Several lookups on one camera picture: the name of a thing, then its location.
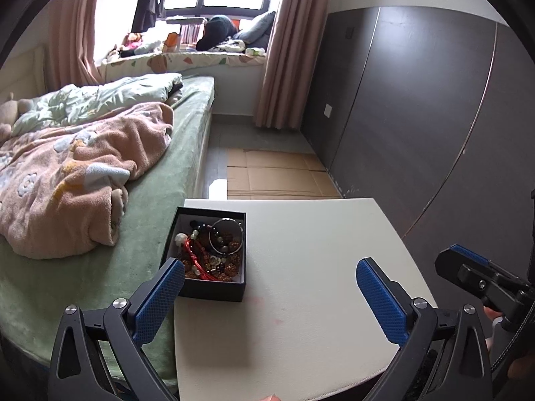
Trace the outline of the person's right hand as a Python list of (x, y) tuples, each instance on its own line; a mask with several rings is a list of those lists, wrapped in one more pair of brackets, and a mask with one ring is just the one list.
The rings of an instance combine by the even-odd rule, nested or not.
[(493, 325), (493, 334), (486, 340), (492, 372), (507, 370), (509, 380), (534, 383), (534, 324), (510, 331), (500, 312), (488, 307), (483, 311)]

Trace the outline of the person's left hand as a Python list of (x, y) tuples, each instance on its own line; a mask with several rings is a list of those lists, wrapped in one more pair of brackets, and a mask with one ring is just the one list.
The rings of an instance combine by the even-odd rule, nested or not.
[(276, 395), (271, 395), (261, 399), (261, 401), (281, 401), (281, 399)]

